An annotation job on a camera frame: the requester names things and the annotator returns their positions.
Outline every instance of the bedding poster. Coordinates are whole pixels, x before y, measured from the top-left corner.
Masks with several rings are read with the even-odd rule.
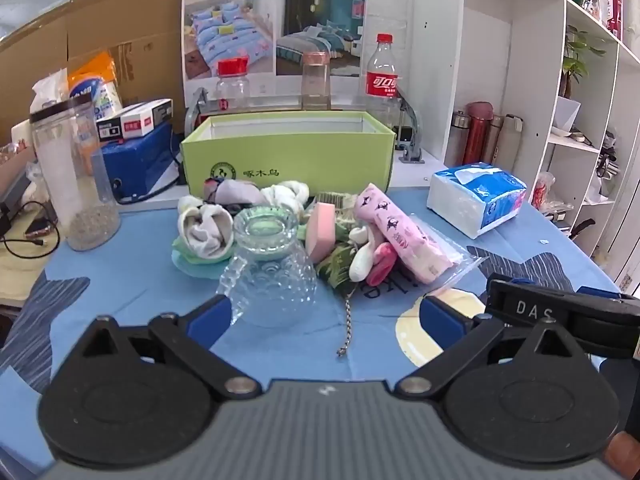
[[[248,57],[251,95],[299,96],[307,52],[330,58],[333,94],[360,89],[366,0],[182,0],[185,103],[214,97],[217,65]]]

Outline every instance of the green box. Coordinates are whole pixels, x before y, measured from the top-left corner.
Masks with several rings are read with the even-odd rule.
[[[180,148],[194,196],[212,176],[258,187],[298,180],[314,195],[359,193],[370,182],[386,190],[394,141],[366,112],[265,112],[210,117]]]

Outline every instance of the empty plastic jar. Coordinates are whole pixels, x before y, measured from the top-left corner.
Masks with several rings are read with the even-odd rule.
[[[33,144],[58,215],[76,251],[93,249],[120,227],[118,205],[104,166],[91,95],[31,114]]]
[[[331,75],[327,52],[302,55],[302,109],[331,110]]]
[[[218,62],[216,99],[221,110],[247,108],[249,105],[249,80],[246,78],[248,57],[233,57]]]

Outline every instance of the pink sock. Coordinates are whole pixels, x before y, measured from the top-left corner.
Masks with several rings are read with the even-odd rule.
[[[367,285],[378,286],[394,268],[398,253],[389,242],[381,243],[373,254],[373,267],[367,276]]]

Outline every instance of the red spray can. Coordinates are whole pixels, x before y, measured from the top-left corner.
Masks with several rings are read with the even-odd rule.
[[[494,118],[494,107],[487,102],[469,103],[466,106],[466,113],[471,117],[471,125],[469,126],[469,134],[466,136],[463,165],[480,162],[486,131]]]
[[[607,28],[622,40],[622,0],[607,0]]]

